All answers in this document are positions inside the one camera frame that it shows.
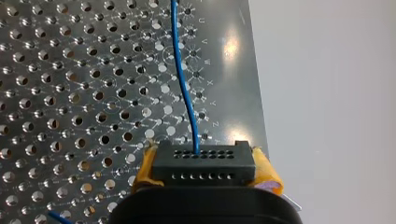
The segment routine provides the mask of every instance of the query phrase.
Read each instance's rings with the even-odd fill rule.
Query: wire insulation
[[[183,95],[184,103],[186,104],[187,107],[187,113],[189,115],[189,120],[191,124],[193,151],[194,154],[197,155],[200,152],[197,121],[195,120],[194,109],[192,108],[191,98],[186,88],[186,80],[184,78],[183,69],[181,67],[180,49],[178,48],[177,0],[171,0],[171,18],[172,18],[172,39],[174,46],[174,55],[175,55],[178,83],[181,88],[181,93]]]
[[[73,224],[71,221],[67,220],[64,217],[59,216],[59,214],[57,214],[53,211],[49,211],[49,216],[52,217],[53,219],[59,221],[62,224]]]

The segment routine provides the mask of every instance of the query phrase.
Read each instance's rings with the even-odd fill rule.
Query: hole
[[[18,76],[17,77],[17,84],[20,86],[25,86],[28,83],[29,79],[27,77]]]
[[[98,53],[98,50],[95,49],[94,47],[89,47],[89,48],[87,48],[87,53],[91,56],[94,56]]]
[[[219,174],[218,179],[225,179],[226,175],[225,174]]]
[[[107,145],[110,142],[110,138],[107,135],[103,135],[100,138],[100,144]]]
[[[107,79],[107,80],[105,80],[105,85],[106,85],[107,87],[113,86],[113,80],[112,80],[112,79]]]
[[[47,122],[47,126],[49,127],[49,129],[55,130],[59,128],[59,121],[56,119],[49,119],[49,121]]]
[[[148,4],[149,4],[151,7],[157,7],[157,6],[159,5],[159,1],[158,1],[158,0],[149,0],[149,1],[148,1]]]
[[[91,185],[91,184],[85,183],[85,184],[83,184],[83,185],[81,186],[81,192],[82,192],[83,194],[91,193],[91,191],[92,191],[92,185]]]
[[[85,139],[78,138],[75,142],[76,148],[84,148],[86,145]]]
[[[74,126],[79,126],[82,124],[82,117],[81,116],[74,116],[72,118],[72,122]]]
[[[187,174],[181,174],[180,178],[181,179],[187,179],[187,178],[189,178],[189,176]]]
[[[72,71],[68,71],[68,72],[66,72],[66,78],[69,81],[76,81],[77,80],[77,74],[72,72]]]
[[[102,13],[97,13],[97,14],[95,14],[95,19],[96,19],[97,21],[102,21],[104,18],[105,18],[105,17],[103,16]]]
[[[91,11],[92,7],[91,4],[88,2],[81,3],[81,10],[88,12]]]
[[[216,175],[215,174],[209,174],[209,176],[207,178],[213,180],[213,179],[216,178]]]
[[[172,106],[166,105],[166,106],[163,108],[163,112],[165,113],[165,115],[170,115],[170,114],[172,114],[172,112],[173,112]]]
[[[11,32],[9,32],[9,35],[10,35],[11,38],[13,38],[13,39],[21,39],[21,38],[22,38],[21,32],[19,32],[19,31],[17,31],[17,30],[12,30]]]
[[[198,179],[198,175],[197,174],[191,174],[190,175],[190,179]]]
[[[118,45],[112,45],[112,46],[110,46],[110,51],[113,54],[118,54],[118,53],[120,53],[121,49]]]
[[[191,14],[191,9],[190,8],[184,9],[184,14],[190,15]]]
[[[147,108],[147,107],[143,108],[142,115],[145,118],[150,117],[151,116],[151,110],[149,108]]]
[[[119,125],[118,124],[111,125],[111,131],[115,132],[118,129],[119,129]]]
[[[32,105],[32,102],[28,99],[21,99],[20,100],[20,108],[28,109]]]
[[[81,82],[79,84],[79,86],[83,89],[83,90],[87,90],[90,87],[90,84],[88,84],[87,82]]]
[[[125,13],[125,12],[120,12],[120,13],[119,13],[119,18],[122,19],[122,20],[125,20],[125,18],[126,18],[126,13]]]
[[[75,93],[75,92],[71,93],[71,94],[69,95],[69,101],[70,101],[70,103],[73,103],[73,104],[78,103],[78,101],[79,101],[79,94],[78,94],[78,93]]]
[[[5,136],[9,133],[9,128],[6,125],[0,125],[0,135]]]
[[[53,142],[50,144],[50,150],[53,152],[59,152],[62,149],[62,144],[60,142]]]
[[[107,25],[107,30],[109,31],[109,32],[116,32],[117,31],[117,24],[116,23],[114,23],[114,22],[111,22],[111,23],[109,23],[108,25]]]
[[[68,190],[65,187],[60,187],[56,190],[56,194],[58,195],[58,198],[65,198],[68,194]]]
[[[128,154],[128,155],[125,157],[125,161],[126,161],[126,163],[128,163],[128,164],[132,164],[135,160],[136,160],[136,156],[135,156],[134,154],[132,154],[132,153]]]
[[[171,88],[169,87],[169,85],[167,85],[167,84],[161,85],[161,91],[163,93],[168,93],[170,90],[171,90]]]
[[[74,154],[67,152],[66,155],[64,155],[67,161],[71,161],[74,159]]]
[[[140,94],[147,95],[149,93],[149,89],[147,87],[142,87],[139,89]]]
[[[15,179],[15,175],[12,172],[5,172],[3,174],[3,180],[6,183],[12,183],[14,181],[14,179]]]
[[[8,160],[9,158],[11,158],[12,152],[11,150],[9,150],[8,148],[3,148],[0,151],[0,157],[3,160]]]
[[[95,28],[93,28],[92,25],[88,24],[88,25],[84,26],[84,31],[85,31],[85,33],[90,35],[95,31]]]
[[[146,11],[146,10],[143,10],[143,11],[140,12],[140,16],[141,16],[143,19],[145,19],[145,18],[147,18],[147,17],[149,16],[149,12]]]
[[[78,163],[78,169],[83,171],[88,171],[90,169],[90,164],[87,161],[81,161]]]
[[[127,55],[127,56],[124,57],[124,61],[126,63],[131,63],[132,62],[132,57]]]
[[[103,95],[103,93],[102,93],[101,91],[95,91],[95,92],[93,93],[93,98],[94,98],[95,100],[97,100],[97,101],[102,100],[103,97],[104,97],[104,95]]]
[[[61,215],[61,217],[66,218],[66,219],[69,219],[72,216],[71,212],[69,212],[67,210],[62,211],[60,215]]]
[[[127,5],[128,8],[136,8],[137,7],[136,0],[127,0]]]
[[[35,128],[35,125],[32,122],[25,122],[22,125],[23,131],[26,133],[32,132]]]
[[[34,156],[37,153],[37,147],[29,145],[26,147],[25,151],[28,156]]]
[[[64,57],[65,58],[73,58],[74,57],[74,51],[69,49],[69,48],[64,49]]]
[[[132,30],[138,30],[140,28],[140,23],[138,21],[131,21],[130,27]]]
[[[55,105],[56,99],[55,99],[55,97],[47,96],[46,98],[44,98],[44,103],[47,106],[52,106],[52,105]]]
[[[128,119],[129,118],[129,112],[126,111],[126,110],[122,110],[120,112],[120,117],[121,117],[121,119]]]
[[[58,6],[56,6],[56,9],[58,10],[59,13],[67,13],[67,11],[69,10],[69,8],[67,7],[67,5],[65,4],[59,4]]]
[[[163,50],[163,49],[164,49],[164,44],[163,44],[163,42],[161,42],[161,41],[155,42],[155,49],[158,50],[158,51]]]
[[[207,133],[203,133],[202,134],[202,139],[206,140],[207,138],[209,138],[209,135],[207,135]]]
[[[111,158],[106,157],[102,160],[102,165],[103,167],[107,168],[109,166],[111,166],[111,164],[113,164],[113,160],[111,160]]]
[[[150,32],[144,32],[142,36],[145,40],[150,40],[152,38],[152,34]]]
[[[84,215],[86,217],[91,217],[95,213],[96,213],[96,210],[93,206],[88,206],[88,207],[84,208]]]
[[[43,83],[50,83],[50,82],[51,82],[50,74],[44,73],[44,74],[41,76],[41,81],[42,81]]]
[[[120,98],[124,98],[124,97],[126,96],[126,90],[124,90],[124,89],[119,89],[119,90],[117,90],[117,95],[118,95]]]
[[[154,135],[155,135],[155,132],[154,132],[152,129],[147,129],[147,130],[145,131],[145,136],[146,136],[147,138],[153,138]]]
[[[3,102],[0,102],[0,111],[5,111],[6,110],[6,104]]]
[[[17,205],[17,203],[18,203],[18,197],[15,196],[15,195],[9,195],[9,196],[6,198],[6,204],[7,204],[8,206],[15,206],[15,205]]]
[[[131,141],[132,140],[132,134],[131,133],[125,133],[124,135],[123,135],[123,140],[125,141],[125,142],[129,142],[129,141]]]
[[[99,123],[103,123],[107,120],[107,114],[100,112],[96,115],[96,121]]]
[[[118,153],[120,153],[122,151],[122,147],[115,146],[115,147],[113,147],[113,151],[114,151],[114,153],[118,154]]]
[[[168,133],[169,136],[173,136],[176,133],[176,128],[174,126],[169,126],[166,129],[166,132]]]
[[[138,74],[144,74],[144,73],[146,73],[146,67],[144,66],[144,65],[138,65],[137,67],[136,67],[136,72],[138,73]]]
[[[108,211],[109,213],[111,213],[111,212],[113,212],[113,210],[114,210],[116,207],[117,207],[117,203],[110,203],[110,204],[107,206],[107,211]]]
[[[108,180],[105,182],[105,188],[106,188],[107,190],[112,190],[112,189],[114,189],[115,187],[116,187],[116,182],[114,182],[114,180],[108,179]]]
[[[100,76],[100,72],[98,70],[91,70],[90,75],[91,77],[97,78]]]
[[[205,173],[199,174],[199,178],[202,180],[205,180],[205,179],[207,179],[207,174],[205,174]]]
[[[32,194],[32,200],[35,203],[41,202],[44,199],[44,194],[41,191],[35,191]]]
[[[134,48],[134,51],[136,51],[136,52],[141,52],[143,50],[142,45],[140,45],[138,43],[133,44],[133,48]]]
[[[113,69],[113,72],[114,72],[114,75],[121,76],[121,75],[123,74],[123,69],[122,69],[122,68],[115,67],[115,68]]]
[[[113,10],[114,9],[114,3],[112,1],[105,1],[105,9]]]
[[[37,179],[40,173],[38,172],[37,168],[32,168],[29,170],[28,175],[31,179]]]

